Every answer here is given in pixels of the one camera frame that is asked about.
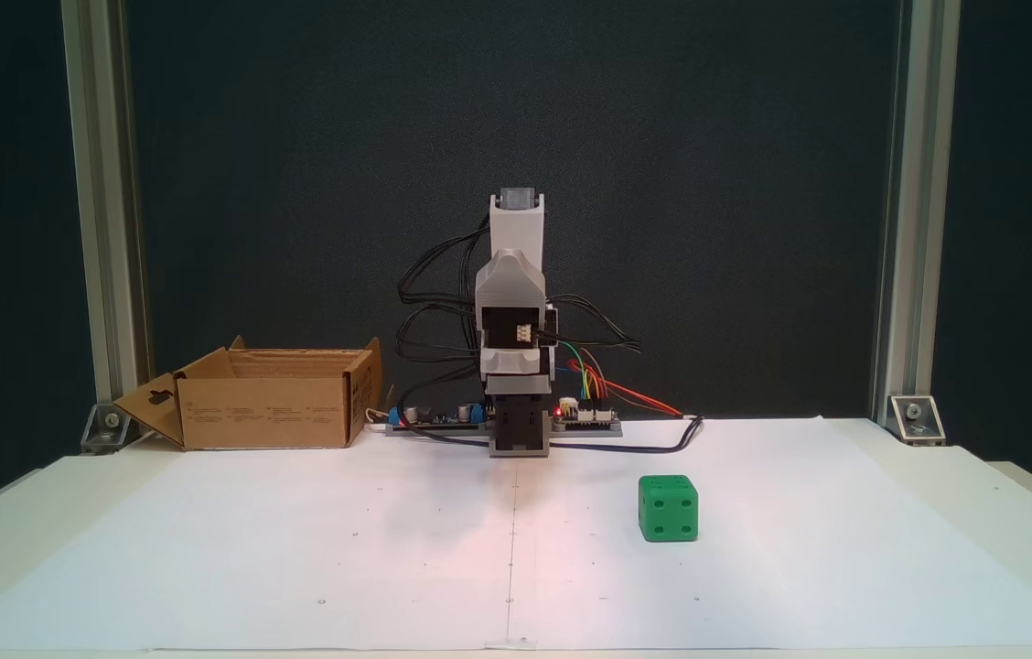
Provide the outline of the grey wide tapered gripper finger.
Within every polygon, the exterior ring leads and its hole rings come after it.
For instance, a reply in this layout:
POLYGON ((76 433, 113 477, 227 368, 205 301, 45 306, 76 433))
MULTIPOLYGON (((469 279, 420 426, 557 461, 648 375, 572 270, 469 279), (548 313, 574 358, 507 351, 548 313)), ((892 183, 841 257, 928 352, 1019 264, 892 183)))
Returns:
POLYGON ((546 303, 544 275, 524 251, 499 249, 476 274, 476 308, 534 308, 546 303))

